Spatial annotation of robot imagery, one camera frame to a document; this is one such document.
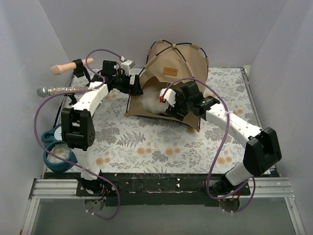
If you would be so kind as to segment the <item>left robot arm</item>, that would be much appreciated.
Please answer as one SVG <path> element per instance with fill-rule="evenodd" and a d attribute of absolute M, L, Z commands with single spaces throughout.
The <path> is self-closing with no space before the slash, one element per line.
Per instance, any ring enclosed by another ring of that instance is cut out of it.
<path fill-rule="evenodd" d="M 91 151 L 95 140 L 92 117 L 96 108 L 113 89 L 129 95 L 143 94 L 139 77 L 131 75 L 133 67 L 134 62 L 131 60 L 125 60 L 120 65 L 115 61 L 104 60 L 102 69 L 90 81 L 88 92 L 77 103 L 61 112 L 62 140 L 82 167 L 78 182 L 87 193 L 94 196 L 103 192 L 104 183 L 98 178 L 101 170 Z"/>

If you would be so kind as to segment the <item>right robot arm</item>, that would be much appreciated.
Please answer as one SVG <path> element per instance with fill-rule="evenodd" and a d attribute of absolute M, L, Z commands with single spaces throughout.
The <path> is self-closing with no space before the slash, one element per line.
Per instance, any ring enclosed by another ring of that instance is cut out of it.
<path fill-rule="evenodd" d="M 243 161 L 225 173 L 209 190 L 214 195 L 231 195 L 251 177 L 259 177 L 282 159 L 274 129 L 252 125 L 231 113 L 218 96 L 204 97 L 197 81 L 191 80 L 180 89 L 169 85 L 159 94 L 160 102 L 169 104 L 166 114 L 184 120 L 189 112 L 225 130 L 245 149 Z"/>

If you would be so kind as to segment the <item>cream plush pillow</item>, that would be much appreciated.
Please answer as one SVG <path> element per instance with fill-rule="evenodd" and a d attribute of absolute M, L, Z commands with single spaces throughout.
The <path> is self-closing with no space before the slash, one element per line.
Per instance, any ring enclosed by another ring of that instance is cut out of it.
<path fill-rule="evenodd" d="M 141 96 L 141 104 L 145 111 L 155 115 L 165 115 L 169 106 L 168 102 L 160 102 L 160 92 L 166 88 L 167 83 L 158 80 L 149 80 L 143 87 L 143 95 Z"/>

